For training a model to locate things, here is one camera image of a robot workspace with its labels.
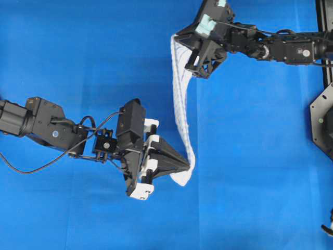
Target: white fabric strip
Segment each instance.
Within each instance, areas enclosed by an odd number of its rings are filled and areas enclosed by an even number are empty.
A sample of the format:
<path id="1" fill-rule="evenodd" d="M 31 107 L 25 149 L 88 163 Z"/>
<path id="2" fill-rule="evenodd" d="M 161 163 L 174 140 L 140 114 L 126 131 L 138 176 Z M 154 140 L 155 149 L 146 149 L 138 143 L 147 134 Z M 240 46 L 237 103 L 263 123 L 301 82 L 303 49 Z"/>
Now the white fabric strip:
<path id="1" fill-rule="evenodd" d="M 187 123 L 187 87 L 192 78 L 192 73 L 185 70 L 192 51 L 175 42 L 175 35 L 171 37 L 171 54 L 173 69 L 173 102 L 175 119 L 178 131 L 184 142 L 190 169 L 186 172 L 171 174 L 171 178 L 181 186 L 185 186 L 191 179 L 196 157 L 189 138 L 189 126 Z"/>

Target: black cable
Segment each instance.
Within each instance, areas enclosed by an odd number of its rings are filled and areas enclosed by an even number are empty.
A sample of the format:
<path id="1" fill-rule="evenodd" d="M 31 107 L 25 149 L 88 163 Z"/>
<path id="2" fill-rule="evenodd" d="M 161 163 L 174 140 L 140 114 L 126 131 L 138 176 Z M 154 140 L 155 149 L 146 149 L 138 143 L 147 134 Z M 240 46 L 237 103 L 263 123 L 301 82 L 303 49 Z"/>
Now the black cable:
<path id="1" fill-rule="evenodd" d="M 249 30 L 249 31 L 254 31 L 254 32 L 258 32 L 258 33 L 262 33 L 262 34 L 268 34 L 268 35 L 278 35 L 278 36 L 282 35 L 280 33 L 273 33 L 273 32 L 268 32 L 268 31 L 264 31 L 264 30 L 252 29 L 252 28 L 245 28 L 245 27 L 238 26 L 238 25 L 235 25 L 235 24 L 232 24 L 232 23 L 228 23 L 228 22 L 222 22 L 222 21 L 217 21 L 217 20 L 213 20 L 213 21 L 215 21 L 217 23 L 220 23 L 220 24 L 228 25 L 228 26 L 233 27 L 233 28 L 241 29 L 241 30 Z M 292 30 L 280 30 L 278 32 L 286 32 L 286 31 L 289 32 L 288 36 L 292 36 L 292 37 L 300 37 L 300 36 L 302 36 L 301 34 L 294 33 Z M 326 41 L 328 43 L 333 43 L 332 40 L 326 39 L 326 38 L 320 37 L 320 36 L 312 36 L 312 38 L 320 39 L 320 40 Z"/>
<path id="2" fill-rule="evenodd" d="M 121 172 L 123 172 L 123 169 L 126 169 L 126 168 L 119 167 L 116 163 L 114 163 L 114 161 L 112 159 L 109 159 L 109 161 Z"/>
<path id="3" fill-rule="evenodd" d="M 90 122 L 92 123 L 92 128 L 96 128 L 96 123 L 95 123 L 95 120 L 92 116 L 85 116 L 82 118 L 82 120 L 80 121 L 80 125 L 83 125 L 83 123 L 86 121 L 86 119 L 89 119 Z"/>
<path id="4" fill-rule="evenodd" d="M 3 154 L 0 153 L 0 158 L 12 169 L 14 170 L 15 172 L 17 173 L 20 173 L 20 174 L 33 174 L 33 173 L 36 173 L 38 171 L 41 171 L 42 169 L 56 163 L 58 160 L 62 159 L 65 155 L 67 155 L 69 152 L 71 152 L 73 149 L 77 148 L 78 146 L 80 146 L 82 143 L 88 141 L 89 139 L 91 139 L 97 132 L 98 130 L 104 126 L 105 123 L 107 123 L 112 117 L 114 117 L 115 115 L 118 115 L 118 114 L 123 114 L 123 112 L 114 112 L 112 113 L 108 118 L 106 118 L 97 128 L 96 130 L 93 132 L 92 135 L 90 135 L 89 137 L 87 137 L 86 139 L 80 141 L 79 143 L 77 143 L 76 145 L 74 145 L 73 147 L 71 147 L 69 150 L 65 151 L 64 153 L 62 153 L 59 157 L 57 157 L 56 159 L 52 160 L 51 162 L 49 162 L 48 164 L 45 164 L 43 166 L 41 166 L 40 168 L 37 168 L 35 170 L 32 170 L 32 171 L 29 171 L 29 172 L 24 172 L 24 171 L 21 171 L 17 168 L 15 168 L 13 165 L 11 165 L 9 163 L 9 161 L 3 156 Z"/>
<path id="5" fill-rule="evenodd" d="M 53 118 L 51 119 L 51 123 L 67 123 L 69 125 L 75 126 L 75 123 L 72 120 L 66 118 Z"/>

